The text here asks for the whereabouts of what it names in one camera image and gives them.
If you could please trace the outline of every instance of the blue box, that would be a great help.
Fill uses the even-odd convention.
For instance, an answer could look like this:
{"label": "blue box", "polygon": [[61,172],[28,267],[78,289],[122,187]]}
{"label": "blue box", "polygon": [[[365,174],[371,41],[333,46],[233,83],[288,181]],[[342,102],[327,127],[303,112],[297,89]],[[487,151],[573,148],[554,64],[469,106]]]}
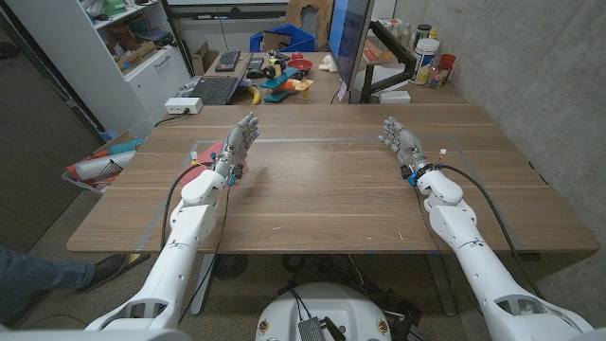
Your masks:
{"label": "blue box", "polygon": [[[291,45],[286,48],[279,49],[278,52],[315,52],[315,36],[299,27],[296,27],[293,24],[286,24],[281,27],[272,28],[269,31],[291,35]],[[250,37],[250,52],[261,51],[262,39],[262,32]]]}

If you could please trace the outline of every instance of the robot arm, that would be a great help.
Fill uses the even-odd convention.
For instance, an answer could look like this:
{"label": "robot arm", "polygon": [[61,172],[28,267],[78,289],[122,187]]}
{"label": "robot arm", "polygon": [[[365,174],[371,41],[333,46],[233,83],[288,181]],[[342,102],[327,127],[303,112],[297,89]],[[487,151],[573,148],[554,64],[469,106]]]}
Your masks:
{"label": "robot arm", "polygon": [[456,254],[493,340],[570,340],[593,330],[578,314],[522,288],[484,241],[461,187],[427,162],[419,140],[395,118],[383,129],[386,136],[379,139],[410,170],[410,183],[428,196],[424,206],[431,227]]}
{"label": "robot arm", "polygon": [[87,331],[176,329],[183,296],[198,247],[216,222],[216,193],[228,186],[232,171],[246,158],[258,136],[252,113],[232,128],[210,170],[181,190],[182,200],[170,214],[168,242],[141,290],[126,303],[96,319]]}

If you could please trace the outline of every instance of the gray wall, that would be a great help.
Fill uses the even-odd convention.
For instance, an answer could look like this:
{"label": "gray wall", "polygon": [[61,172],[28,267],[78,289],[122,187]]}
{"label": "gray wall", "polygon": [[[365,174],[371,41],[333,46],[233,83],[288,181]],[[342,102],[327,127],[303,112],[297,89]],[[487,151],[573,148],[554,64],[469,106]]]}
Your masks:
{"label": "gray wall", "polygon": [[[396,18],[437,27],[452,80],[484,108],[606,244],[606,3],[398,0]],[[606,325],[606,258],[542,279],[555,303]]]}

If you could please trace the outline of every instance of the door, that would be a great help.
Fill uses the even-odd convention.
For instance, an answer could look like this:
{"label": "door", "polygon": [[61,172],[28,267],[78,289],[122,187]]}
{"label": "door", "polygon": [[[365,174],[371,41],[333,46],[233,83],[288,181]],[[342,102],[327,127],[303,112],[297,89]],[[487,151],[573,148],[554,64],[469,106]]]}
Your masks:
{"label": "door", "polygon": [[99,144],[23,52],[0,60],[0,119],[0,243],[27,252],[80,193],[65,167]]}

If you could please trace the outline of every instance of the wooden table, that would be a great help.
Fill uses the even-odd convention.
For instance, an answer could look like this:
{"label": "wooden table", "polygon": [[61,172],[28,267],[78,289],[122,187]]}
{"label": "wooden table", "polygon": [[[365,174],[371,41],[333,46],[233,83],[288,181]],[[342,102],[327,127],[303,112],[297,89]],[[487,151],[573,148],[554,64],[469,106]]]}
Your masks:
{"label": "wooden table", "polygon": [[[598,244],[570,208],[476,105],[263,105],[205,107],[157,128],[67,243],[74,252],[157,252],[162,203],[198,152],[223,139],[249,112],[260,137],[244,177],[231,189],[219,253],[427,253],[435,250],[414,190],[396,156],[376,136],[397,118],[430,159],[477,177],[505,214],[525,252],[589,252]],[[447,172],[465,191],[490,246],[508,246],[479,191]],[[180,198],[175,190],[171,206]],[[213,252],[223,224],[201,245]],[[445,244],[442,250],[449,249]]]}
{"label": "wooden table", "polygon": [[[259,105],[273,105],[279,106],[283,104],[330,104],[332,97],[335,93],[341,88],[341,79],[339,77],[339,73],[330,73],[328,71],[322,71],[318,68],[320,64],[322,64],[322,59],[328,55],[329,52],[305,52],[303,57],[312,61],[313,68],[310,71],[308,78],[310,80],[314,80],[311,90],[311,97],[309,100],[304,100],[301,98],[300,94],[289,95],[285,98],[281,103],[265,103],[263,100]],[[233,72],[215,72],[215,66],[217,65],[217,61],[219,58],[215,60],[215,62],[210,65],[208,71],[205,76],[207,77],[217,77],[217,76],[232,76],[237,77],[242,69],[246,67],[246,61],[248,61],[249,55],[246,53],[241,53],[240,59],[241,62],[238,62],[236,65],[236,69]],[[253,57],[262,57],[264,59],[263,67],[267,65],[269,62],[269,58],[266,53],[254,53]],[[259,84],[265,79],[257,79],[252,80],[254,83]],[[412,98],[412,102],[416,104],[422,103],[432,103],[432,104],[467,104],[467,101],[459,94],[456,88],[450,83],[447,82],[442,86],[439,90],[434,90],[425,85],[414,85],[414,84],[406,84],[401,87],[399,90],[406,90],[410,93]],[[265,89],[260,89],[261,95],[264,96]],[[244,96],[236,97],[233,99],[233,103],[237,105],[248,105],[253,101],[253,96],[250,94],[246,94]],[[343,100],[339,100],[338,98],[334,99],[334,104],[347,104],[348,103],[348,95],[345,95]]]}

